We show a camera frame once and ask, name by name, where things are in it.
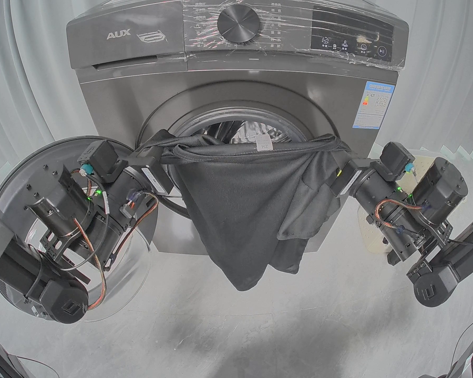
front-loading washing machine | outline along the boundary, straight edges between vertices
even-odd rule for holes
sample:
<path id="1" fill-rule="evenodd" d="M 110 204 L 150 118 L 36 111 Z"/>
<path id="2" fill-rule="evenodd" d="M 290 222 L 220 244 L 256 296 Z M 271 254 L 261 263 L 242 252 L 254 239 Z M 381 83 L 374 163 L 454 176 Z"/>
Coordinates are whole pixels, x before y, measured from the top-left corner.
<path id="1" fill-rule="evenodd" d="M 331 133 L 364 157 L 408 42 L 406 22 L 365 0 L 109 0 L 66 32 L 102 136 L 136 148 L 161 129 L 227 143 Z M 206 254 L 179 193 L 162 203 L 157 249 Z"/>

clothing tag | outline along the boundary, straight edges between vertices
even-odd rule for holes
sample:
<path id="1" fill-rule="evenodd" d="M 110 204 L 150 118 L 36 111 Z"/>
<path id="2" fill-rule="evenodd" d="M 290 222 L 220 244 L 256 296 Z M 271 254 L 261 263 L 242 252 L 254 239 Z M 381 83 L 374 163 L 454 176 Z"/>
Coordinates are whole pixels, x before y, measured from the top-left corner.
<path id="1" fill-rule="evenodd" d="M 107 191 L 103 191 L 102 196 L 103 196 L 103 204 L 105 205 L 105 214 L 110 214 L 109 198 L 107 196 Z"/>
<path id="2" fill-rule="evenodd" d="M 151 171 L 148 168 L 142 168 L 142 172 L 145 174 L 148 180 L 151 181 L 152 185 L 156 188 L 158 193 L 166 193 L 158 180 L 154 177 Z"/>
<path id="3" fill-rule="evenodd" d="M 273 144 L 271 142 L 270 135 L 267 133 L 265 133 L 264 135 L 257 135 L 256 148 L 258 149 L 258 151 L 272 151 Z"/>

white curtain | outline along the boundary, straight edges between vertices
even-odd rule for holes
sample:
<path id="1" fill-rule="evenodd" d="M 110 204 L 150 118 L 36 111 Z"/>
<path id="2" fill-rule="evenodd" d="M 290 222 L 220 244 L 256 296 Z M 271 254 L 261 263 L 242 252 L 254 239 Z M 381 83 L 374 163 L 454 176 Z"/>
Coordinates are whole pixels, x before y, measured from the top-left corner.
<path id="1" fill-rule="evenodd" d="M 53 140 L 95 134 L 65 26 L 104 0 L 0 0 L 0 181 Z M 370 0 L 410 25 L 377 143 L 473 150 L 473 0 Z"/>

gray floor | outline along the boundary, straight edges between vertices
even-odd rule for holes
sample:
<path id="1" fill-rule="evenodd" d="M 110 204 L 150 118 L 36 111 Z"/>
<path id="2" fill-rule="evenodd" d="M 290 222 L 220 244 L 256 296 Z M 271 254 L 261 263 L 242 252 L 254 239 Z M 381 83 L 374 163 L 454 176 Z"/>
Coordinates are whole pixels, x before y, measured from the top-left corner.
<path id="1" fill-rule="evenodd" d="M 470 187 L 450 219 L 457 233 L 473 220 L 473 161 L 454 163 Z M 412 260 L 392 268 L 366 251 L 357 209 L 349 199 L 299 274 L 269 268 L 248 292 L 237 292 L 206 256 L 155 252 L 137 297 L 101 322 L 45 322 L 0 296 L 0 341 L 64 378 L 445 374 L 473 321 L 473 275 L 446 304 L 419 305 L 405 276 Z M 472 335 L 473 328 L 460 346 Z"/>

black garment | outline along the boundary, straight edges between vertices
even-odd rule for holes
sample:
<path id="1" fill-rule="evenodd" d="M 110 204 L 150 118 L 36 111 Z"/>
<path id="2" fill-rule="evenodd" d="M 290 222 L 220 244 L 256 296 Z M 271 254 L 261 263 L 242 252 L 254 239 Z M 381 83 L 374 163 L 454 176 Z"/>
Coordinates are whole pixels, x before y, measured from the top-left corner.
<path id="1" fill-rule="evenodd" d="M 161 163 L 172 165 L 210 258 L 237 290 L 254 287 L 268 264 L 297 273 L 308 239 L 340 208 L 328 187 L 338 167 L 330 153 L 349 148 L 334 135 L 261 152 L 207 135 L 158 135 L 144 146 L 164 147 Z"/>

